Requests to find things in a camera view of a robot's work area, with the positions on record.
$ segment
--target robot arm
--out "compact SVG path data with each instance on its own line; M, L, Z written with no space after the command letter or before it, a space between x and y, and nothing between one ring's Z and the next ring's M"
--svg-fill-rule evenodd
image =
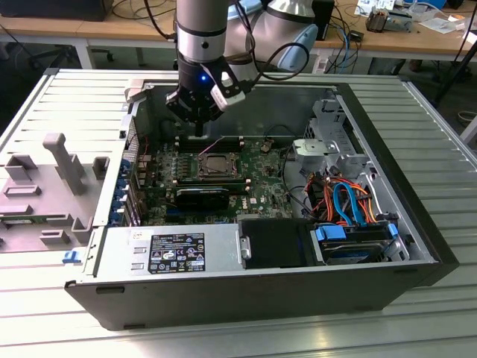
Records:
M292 40L298 39L308 50L315 42L318 29L310 25L314 17L312 0L273 0L267 10L263 10L260 0L242 0L247 18L253 23L256 46L252 52L248 47L250 36L237 11L234 14L234 9L238 10L235 3L177 0L179 83L167 96L166 105L180 119L195 123L196 136L203 135L205 122L216 120L228 107L245 99L245 93L250 91L249 80L257 75L251 53L257 60L266 61L277 48ZM301 39L298 36L303 29L308 29L306 43L303 35ZM295 66L300 68L298 62L304 61L305 53L291 48L276 56L274 64L291 71ZM253 71L243 76L243 66L250 65Z

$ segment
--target motherboard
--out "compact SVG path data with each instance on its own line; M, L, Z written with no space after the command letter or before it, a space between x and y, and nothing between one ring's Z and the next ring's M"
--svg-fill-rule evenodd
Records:
M271 139L163 143L139 155L142 225L225 224L241 217L291 218Z

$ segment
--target workbench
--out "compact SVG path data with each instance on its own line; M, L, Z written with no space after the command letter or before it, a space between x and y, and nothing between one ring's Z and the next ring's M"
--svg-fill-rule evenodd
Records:
M160 4L162 0L150 1L151 6ZM364 33L364 41L359 51L359 57L390 57L416 60L454 60L462 41L462 31L449 34L439 34L421 25L414 24L410 34L387 31L376 34L366 31L365 17L353 15L356 0L339 0L344 21L351 29ZM132 0L133 8L143 6L142 0ZM154 13L173 8L174 2L167 1L164 5L154 8ZM470 16L475 4L465 1L459 8L463 15ZM125 2L116 9L122 16L131 17L133 11ZM174 12L169 12L157 18L157 23L166 33L172 32ZM84 69L95 67L89 47L117 46L134 48L173 48L174 44L165 41L151 26L148 20L121 19L112 13L103 22L86 22L78 20L57 19L23 19L3 18L2 24L18 41L23 43L51 43L56 45L73 45ZM12 39L0 29L0 42ZM343 43L335 29L330 29L325 41L317 41L312 54L317 55L313 72L322 72L328 58L336 55ZM467 53L469 44L464 46L462 55Z
M91 164L121 144L128 80L176 77L160 71L51 71L1 136L0 165L11 154L29 154L36 164L53 163L42 147L49 131L64 132L69 153ZM299 79L350 85L460 261L459 268L380 312L112 332L63 290L67 277L82 269L63 265L64 252L0 254L0 356L472 355L477 348L476 157L409 82L358 75ZM0 181L6 177L0 172Z

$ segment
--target power supply label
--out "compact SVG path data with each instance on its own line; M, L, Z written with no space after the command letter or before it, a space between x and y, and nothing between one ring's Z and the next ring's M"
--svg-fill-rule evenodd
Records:
M203 233L153 235L149 252L151 274L206 271Z

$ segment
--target blue latch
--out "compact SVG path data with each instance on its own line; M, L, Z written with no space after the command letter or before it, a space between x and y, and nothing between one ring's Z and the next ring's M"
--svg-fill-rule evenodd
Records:
M121 159L121 167L126 168L126 169L130 169L131 168L131 162L129 160L126 160L126 159Z
M80 263L80 254L75 251L75 250L70 250L65 253L65 256L63 257L63 263Z
M344 229L339 225L325 225L320 226L316 231L316 237L318 241L323 240L345 240L346 233Z
M114 200L114 201L111 203L111 209L113 209L113 210L121 209L123 205L124 205L124 204L121 203L120 201Z
M124 196L124 192L120 189L114 190L114 198L120 199Z
M116 188L124 189L126 186L127 182L124 179L118 179L118 181L116 181Z
M397 227L395 224L388 224L388 229L393 239L396 239L399 236L399 233L397 231Z

